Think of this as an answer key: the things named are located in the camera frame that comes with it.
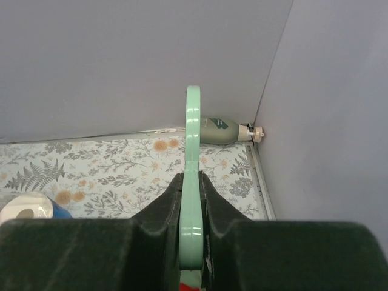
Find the red paper scrap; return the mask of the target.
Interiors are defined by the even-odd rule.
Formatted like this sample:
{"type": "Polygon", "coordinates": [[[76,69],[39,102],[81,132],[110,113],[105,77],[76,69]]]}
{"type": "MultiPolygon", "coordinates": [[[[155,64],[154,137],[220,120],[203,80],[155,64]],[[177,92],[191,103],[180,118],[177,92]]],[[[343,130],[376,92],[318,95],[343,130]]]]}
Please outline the red paper scrap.
{"type": "Polygon", "coordinates": [[[179,285],[179,291],[197,291],[197,290],[198,290],[197,288],[193,288],[184,283],[180,283],[179,285]]]}

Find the green hand brush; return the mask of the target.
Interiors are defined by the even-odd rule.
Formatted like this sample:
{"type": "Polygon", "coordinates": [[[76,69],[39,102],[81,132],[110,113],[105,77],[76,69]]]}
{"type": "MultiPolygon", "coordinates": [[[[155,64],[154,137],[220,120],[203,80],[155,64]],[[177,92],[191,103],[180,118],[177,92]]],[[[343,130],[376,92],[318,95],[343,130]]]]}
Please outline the green hand brush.
{"type": "Polygon", "coordinates": [[[204,227],[199,188],[201,90],[190,85],[186,95],[184,176],[179,217],[179,268],[181,282],[201,287],[204,227]]]}

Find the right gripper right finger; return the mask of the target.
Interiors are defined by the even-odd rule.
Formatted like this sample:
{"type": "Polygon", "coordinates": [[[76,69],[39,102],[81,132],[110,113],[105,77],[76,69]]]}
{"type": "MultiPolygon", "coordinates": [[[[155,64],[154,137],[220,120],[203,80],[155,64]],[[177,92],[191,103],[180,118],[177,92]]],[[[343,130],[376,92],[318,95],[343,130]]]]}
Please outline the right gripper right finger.
{"type": "Polygon", "coordinates": [[[386,290],[387,260],[364,225],[254,221],[199,174],[207,290],[386,290]]]}

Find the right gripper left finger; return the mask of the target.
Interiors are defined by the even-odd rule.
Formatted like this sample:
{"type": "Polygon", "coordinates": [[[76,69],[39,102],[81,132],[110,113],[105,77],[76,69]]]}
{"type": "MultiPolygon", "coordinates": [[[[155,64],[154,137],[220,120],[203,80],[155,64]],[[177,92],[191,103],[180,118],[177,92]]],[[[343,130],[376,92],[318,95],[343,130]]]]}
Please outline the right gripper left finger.
{"type": "Polygon", "coordinates": [[[1,226],[2,290],[178,290],[183,176],[129,219],[1,226]]]}

